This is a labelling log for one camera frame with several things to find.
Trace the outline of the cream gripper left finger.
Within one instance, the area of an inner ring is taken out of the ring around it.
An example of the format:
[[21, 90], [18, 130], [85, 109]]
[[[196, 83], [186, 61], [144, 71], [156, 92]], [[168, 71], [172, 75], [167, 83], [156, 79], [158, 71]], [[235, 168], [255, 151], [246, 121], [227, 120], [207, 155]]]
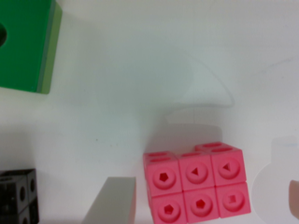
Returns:
[[81, 224], [134, 224], [136, 180], [109, 177]]

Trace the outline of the cream gripper right finger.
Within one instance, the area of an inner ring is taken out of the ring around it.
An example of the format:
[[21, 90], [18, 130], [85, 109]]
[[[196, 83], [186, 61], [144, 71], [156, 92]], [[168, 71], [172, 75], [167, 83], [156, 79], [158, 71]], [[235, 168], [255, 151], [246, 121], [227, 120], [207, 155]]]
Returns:
[[289, 207], [292, 215], [299, 218], [299, 181], [292, 180], [290, 182]]

